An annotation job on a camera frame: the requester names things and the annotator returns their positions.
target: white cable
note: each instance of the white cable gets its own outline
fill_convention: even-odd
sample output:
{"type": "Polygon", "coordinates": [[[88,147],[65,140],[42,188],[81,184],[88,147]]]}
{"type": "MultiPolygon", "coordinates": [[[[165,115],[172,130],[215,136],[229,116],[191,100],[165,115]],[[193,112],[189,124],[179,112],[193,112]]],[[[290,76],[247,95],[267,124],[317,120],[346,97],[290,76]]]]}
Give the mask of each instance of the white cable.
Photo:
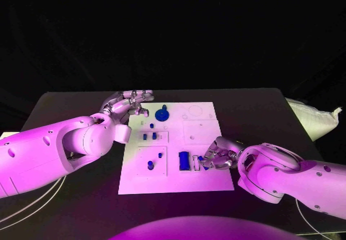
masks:
{"type": "Polygon", "coordinates": [[[7,219],[10,219],[13,216],[16,216],[19,213],[22,213],[48,194],[49,192],[52,191],[52,189],[55,188],[56,184],[59,183],[59,181],[62,180],[62,178],[59,178],[54,184],[54,186],[51,187],[51,189],[45,192],[45,194],[25,207],[22,208],[18,212],[15,212],[10,216],[7,216],[6,218],[3,218],[0,220],[0,223],[3,221],[6,221],[7,219]]]}
{"type": "Polygon", "coordinates": [[[313,229],[326,239],[333,240],[332,238],[329,238],[328,236],[325,236],[325,235],[316,230],[316,228],[312,226],[312,224],[309,223],[307,219],[304,218],[303,213],[302,213],[302,209],[300,209],[300,205],[299,205],[299,200],[297,200],[297,198],[296,198],[296,204],[297,204],[297,210],[299,210],[299,212],[300,212],[300,215],[302,215],[306,223],[307,223],[309,226],[312,227],[312,229],[313,229]]]}
{"type": "Polygon", "coordinates": [[[55,197],[56,193],[59,192],[59,190],[61,190],[61,188],[62,188],[65,179],[67,179],[67,176],[65,176],[64,179],[62,179],[62,182],[61,182],[61,185],[59,185],[58,190],[55,191],[55,193],[54,193],[52,197],[49,198],[49,200],[48,200],[48,201],[45,202],[45,204],[41,206],[41,208],[39,208],[33,213],[31,213],[25,218],[22,218],[19,221],[16,221],[13,224],[10,224],[9,226],[3,227],[3,228],[0,229],[0,231],[2,231],[3,229],[9,228],[10,226],[16,225],[18,223],[20,223],[25,219],[28,219],[28,218],[48,205],[48,203],[51,202],[52,198],[55,197]]]}

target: blue knob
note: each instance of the blue knob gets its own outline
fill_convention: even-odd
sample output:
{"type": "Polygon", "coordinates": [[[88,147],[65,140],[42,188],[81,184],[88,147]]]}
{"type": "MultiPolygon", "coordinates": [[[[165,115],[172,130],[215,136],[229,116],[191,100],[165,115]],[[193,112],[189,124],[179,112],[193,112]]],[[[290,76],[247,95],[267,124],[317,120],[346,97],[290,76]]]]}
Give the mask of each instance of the blue knob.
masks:
{"type": "Polygon", "coordinates": [[[157,121],[165,122],[170,117],[170,113],[167,111],[167,106],[163,105],[162,109],[159,109],[155,113],[155,118],[157,121]]]}
{"type": "Polygon", "coordinates": [[[149,162],[147,162],[147,169],[149,169],[149,170],[153,170],[153,169],[155,169],[155,163],[153,163],[153,161],[149,161],[149,162]]]}

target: robotic hand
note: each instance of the robotic hand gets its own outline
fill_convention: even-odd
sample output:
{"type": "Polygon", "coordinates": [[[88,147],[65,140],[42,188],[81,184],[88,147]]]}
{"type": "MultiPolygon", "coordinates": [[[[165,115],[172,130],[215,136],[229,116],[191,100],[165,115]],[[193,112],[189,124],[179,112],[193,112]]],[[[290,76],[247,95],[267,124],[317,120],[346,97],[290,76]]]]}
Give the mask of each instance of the robotic hand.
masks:
{"type": "Polygon", "coordinates": [[[199,164],[219,170],[238,165],[238,185],[260,199],[277,204],[289,194],[310,209],[346,219],[345,165],[304,160],[273,144],[245,146],[222,136],[199,164]]]}
{"type": "Polygon", "coordinates": [[[150,112],[152,90],[116,92],[100,112],[23,131],[0,140],[0,198],[32,191],[107,154],[114,141],[127,143],[130,115],[150,112]]]}

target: blue object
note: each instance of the blue object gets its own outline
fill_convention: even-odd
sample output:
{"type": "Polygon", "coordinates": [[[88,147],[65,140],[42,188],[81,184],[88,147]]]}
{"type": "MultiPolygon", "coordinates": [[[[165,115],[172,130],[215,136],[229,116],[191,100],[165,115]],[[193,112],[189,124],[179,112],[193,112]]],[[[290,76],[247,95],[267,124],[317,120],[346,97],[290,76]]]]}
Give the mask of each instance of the blue object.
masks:
{"type": "Polygon", "coordinates": [[[188,151],[182,151],[179,153],[179,170],[180,171],[191,171],[191,161],[189,161],[189,152],[188,151]]]}
{"type": "Polygon", "coordinates": [[[155,169],[155,163],[153,163],[153,161],[149,161],[149,162],[147,162],[147,169],[149,169],[149,170],[153,170],[153,169],[155,169]]]}
{"type": "Polygon", "coordinates": [[[167,106],[163,105],[162,109],[159,109],[155,113],[155,118],[157,121],[165,122],[170,117],[170,113],[167,111],[167,106]]]}

